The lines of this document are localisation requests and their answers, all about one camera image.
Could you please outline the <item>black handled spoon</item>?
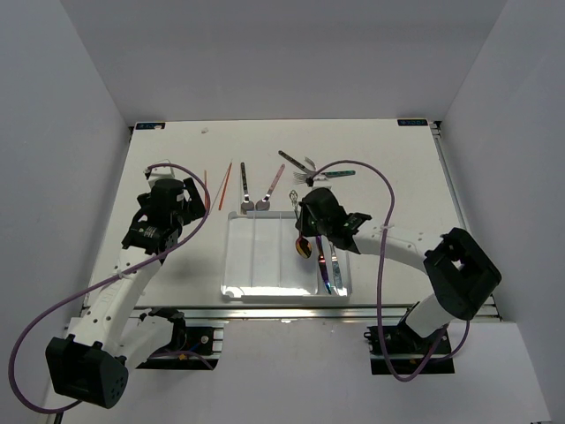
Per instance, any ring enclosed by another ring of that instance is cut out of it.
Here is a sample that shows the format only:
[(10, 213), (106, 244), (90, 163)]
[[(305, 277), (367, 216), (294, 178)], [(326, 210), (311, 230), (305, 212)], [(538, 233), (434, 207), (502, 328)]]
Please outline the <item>black handled spoon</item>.
[(247, 184), (247, 176), (246, 176), (246, 167), (245, 163), (240, 163), (240, 171), (241, 171), (241, 181), (242, 181), (242, 188), (243, 188), (243, 201), (241, 203), (241, 210), (244, 214), (249, 211), (254, 210), (254, 203), (251, 201), (250, 194), (248, 191), (248, 184)]

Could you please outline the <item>rainbow iridescent knife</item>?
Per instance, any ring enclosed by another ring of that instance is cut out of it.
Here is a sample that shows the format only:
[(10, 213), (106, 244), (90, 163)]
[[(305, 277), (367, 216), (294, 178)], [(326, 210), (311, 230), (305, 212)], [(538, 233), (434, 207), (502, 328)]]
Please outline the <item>rainbow iridescent knife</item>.
[(318, 265), (319, 265), (320, 276), (321, 276), (321, 279), (324, 283), (324, 287), (325, 287), (327, 293), (329, 295), (331, 295), (332, 294), (331, 283), (330, 283), (330, 280), (329, 280), (326, 258), (325, 258), (325, 255), (323, 253), (323, 245), (322, 245), (321, 236), (317, 236), (315, 238), (315, 243), (316, 243), (316, 247), (317, 247), (317, 250), (318, 250), (317, 261), (318, 261)]

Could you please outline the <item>blue label sticker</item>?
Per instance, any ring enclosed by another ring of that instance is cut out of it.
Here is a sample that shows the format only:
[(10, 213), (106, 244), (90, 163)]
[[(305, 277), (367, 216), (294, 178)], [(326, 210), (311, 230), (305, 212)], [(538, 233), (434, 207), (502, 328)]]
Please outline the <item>blue label sticker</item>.
[(428, 122), (423, 118), (399, 118), (396, 120), (399, 126), (428, 126)]
[(162, 130), (166, 126), (165, 122), (141, 122), (137, 123), (134, 127), (136, 131), (154, 131)]

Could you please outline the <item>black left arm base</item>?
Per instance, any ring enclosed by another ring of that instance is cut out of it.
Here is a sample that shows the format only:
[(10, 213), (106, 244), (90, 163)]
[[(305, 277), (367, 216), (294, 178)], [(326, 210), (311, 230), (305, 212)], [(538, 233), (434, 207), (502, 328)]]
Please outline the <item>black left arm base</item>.
[(224, 325), (187, 321), (185, 314), (171, 307), (157, 307), (142, 313), (141, 324), (150, 318), (171, 326), (171, 341), (157, 349), (138, 369), (214, 370), (222, 352)]

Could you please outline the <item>pink handled spoon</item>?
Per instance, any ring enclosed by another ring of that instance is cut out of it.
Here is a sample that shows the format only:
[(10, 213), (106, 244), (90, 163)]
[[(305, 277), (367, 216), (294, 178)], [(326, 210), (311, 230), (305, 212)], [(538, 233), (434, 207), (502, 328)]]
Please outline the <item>pink handled spoon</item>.
[(255, 209), (257, 211), (267, 211), (267, 210), (269, 210), (271, 196), (272, 196), (273, 191), (275, 190), (282, 174), (284, 173), (284, 170), (285, 170), (285, 164), (282, 164), (279, 167), (278, 171), (276, 172), (266, 194), (259, 201), (256, 202)]

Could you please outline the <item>green handled fork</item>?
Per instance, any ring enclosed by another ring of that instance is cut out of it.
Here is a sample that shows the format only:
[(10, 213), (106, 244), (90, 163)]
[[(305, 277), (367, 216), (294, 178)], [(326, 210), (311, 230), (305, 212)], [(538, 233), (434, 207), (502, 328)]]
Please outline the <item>green handled fork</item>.
[[(315, 180), (327, 180), (332, 178), (342, 178), (355, 176), (354, 170), (338, 170), (338, 171), (324, 171), (315, 176)], [(303, 184), (310, 177), (309, 174), (303, 172), (294, 172), (293, 177), (296, 184)]]

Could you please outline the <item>blue label sticker left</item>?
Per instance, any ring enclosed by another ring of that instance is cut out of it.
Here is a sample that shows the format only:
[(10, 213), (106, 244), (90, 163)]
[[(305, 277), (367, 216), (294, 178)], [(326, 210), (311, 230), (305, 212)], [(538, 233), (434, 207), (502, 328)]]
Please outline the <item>blue label sticker left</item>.
[(134, 127), (136, 131), (154, 131), (162, 130), (166, 126), (165, 122), (141, 122), (137, 123)]

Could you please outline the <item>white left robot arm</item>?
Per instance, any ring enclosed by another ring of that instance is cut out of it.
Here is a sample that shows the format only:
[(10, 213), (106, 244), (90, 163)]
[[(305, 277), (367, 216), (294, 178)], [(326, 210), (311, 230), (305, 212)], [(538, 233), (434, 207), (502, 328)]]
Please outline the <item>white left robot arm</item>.
[(187, 342), (185, 316), (171, 307), (144, 313), (129, 334), (124, 327), (184, 226), (204, 217), (204, 202), (192, 178), (161, 178), (138, 203), (122, 240), (117, 281), (101, 288), (68, 335), (52, 338), (45, 352), (56, 394), (106, 409), (122, 397), (137, 366), (155, 353), (181, 351)]

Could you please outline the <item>rainbow iridescent spoon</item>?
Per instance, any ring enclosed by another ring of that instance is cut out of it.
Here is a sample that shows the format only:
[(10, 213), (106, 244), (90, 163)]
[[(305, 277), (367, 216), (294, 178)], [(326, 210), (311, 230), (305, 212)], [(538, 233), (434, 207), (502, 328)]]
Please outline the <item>rainbow iridescent spoon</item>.
[[(289, 193), (289, 198), (295, 218), (296, 220), (298, 220), (298, 193), (295, 190), (291, 190)], [(305, 259), (309, 259), (312, 255), (312, 245), (310, 241), (302, 235), (301, 232), (298, 233), (298, 238), (295, 241), (295, 248), (297, 250), (297, 253)]]

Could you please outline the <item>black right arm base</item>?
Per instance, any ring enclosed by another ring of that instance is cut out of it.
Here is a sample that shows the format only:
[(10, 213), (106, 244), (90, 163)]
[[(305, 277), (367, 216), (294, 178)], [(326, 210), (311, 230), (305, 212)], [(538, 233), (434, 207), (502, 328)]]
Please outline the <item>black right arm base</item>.
[[(411, 375), (417, 370), (439, 335), (441, 341), (420, 374), (453, 375), (455, 373), (453, 360), (446, 359), (446, 356), (452, 353), (452, 347), (445, 330), (438, 329), (431, 336), (419, 341), (404, 339), (396, 326), (385, 326), (383, 335), (391, 364), (400, 376)], [(372, 375), (390, 375), (380, 347), (378, 327), (368, 327), (363, 336), (369, 347)]]

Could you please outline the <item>black handled fork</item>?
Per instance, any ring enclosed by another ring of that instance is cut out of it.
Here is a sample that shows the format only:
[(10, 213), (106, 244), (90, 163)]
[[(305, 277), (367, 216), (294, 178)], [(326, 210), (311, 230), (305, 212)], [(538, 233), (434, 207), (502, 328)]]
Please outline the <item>black handled fork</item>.
[(291, 163), (293, 166), (295, 166), (296, 168), (298, 168), (299, 170), (301, 170), (302, 172), (304, 172), (304, 174), (306, 175), (313, 175), (316, 173), (315, 170), (311, 170), (310, 168), (307, 168), (306, 166), (304, 166), (301, 162), (299, 162), (298, 160), (296, 160), (295, 158), (293, 158), (292, 156), (286, 154), (285, 152), (283, 152), (282, 150), (278, 151), (278, 155), (281, 156), (283, 159), (285, 159), (286, 161), (288, 161), (289, 163)]

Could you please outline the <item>white divided cutlery tray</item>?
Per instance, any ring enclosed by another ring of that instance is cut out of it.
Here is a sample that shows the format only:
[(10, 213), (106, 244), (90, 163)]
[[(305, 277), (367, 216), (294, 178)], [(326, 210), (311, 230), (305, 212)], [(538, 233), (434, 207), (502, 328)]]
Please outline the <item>white divided cutlery tray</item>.
[(332, 290), (329, 295), (320, 276), (318, 251), (314, 250), (309, 259), (296, 251), (295, 223), (290, 211), (229, 213), (221, 282), (225, 299), (299, 305), (349, 300), (352, 294), (350, 255), (336, 252), (343, 280), (343, 288), (337, 295), (329, 242), (322, 240)]

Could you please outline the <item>blue label sticker right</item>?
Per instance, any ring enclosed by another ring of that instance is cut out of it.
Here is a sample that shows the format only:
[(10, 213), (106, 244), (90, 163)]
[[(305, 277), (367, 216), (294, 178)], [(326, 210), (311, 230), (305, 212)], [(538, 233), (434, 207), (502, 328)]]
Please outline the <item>blue label sticker right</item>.
[(399, 126), (428, 126), (428, 122), (423, 118), (399, 118), (396, 120)]

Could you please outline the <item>ornate silver knife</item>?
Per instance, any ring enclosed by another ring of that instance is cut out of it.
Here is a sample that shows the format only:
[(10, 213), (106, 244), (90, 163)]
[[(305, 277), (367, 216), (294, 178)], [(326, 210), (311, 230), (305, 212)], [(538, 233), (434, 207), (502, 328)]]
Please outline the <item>ornate silver knife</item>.
[(342, 274), (341, 274), (335, 246), (333, 243), (329, 243), (329, 247), (331, 253), (331, 265), (332, 265), (332, 274), (333, 274), (335, 292), (337, 295), (339, 295), (340, 290), (343, 288)]

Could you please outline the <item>orange chopstick right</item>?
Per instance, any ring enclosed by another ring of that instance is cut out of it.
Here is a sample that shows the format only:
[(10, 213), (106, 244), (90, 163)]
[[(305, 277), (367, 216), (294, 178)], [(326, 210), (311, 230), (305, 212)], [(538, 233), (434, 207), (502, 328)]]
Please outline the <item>orange chopstick right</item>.
[(230, 173), (231, 173), (231, 169), (232, 169), (232, 162), (230, 163), (227, 171), (226, 171), (226, 175), (225, 178), (223, 180), (223, 185), (222, 185), (222, 192), (221, 192), (221, 198), (220, 198), (220, 202), (219, 202), (219, 206), (218, 206), (218, 210), (221, 211), (222, 210), (222, 206), (224, 203), (224, 198), (226, 195), (226, 191), (227, 191), (227, 187), (228, 187), (228, 183), (230, 180)]

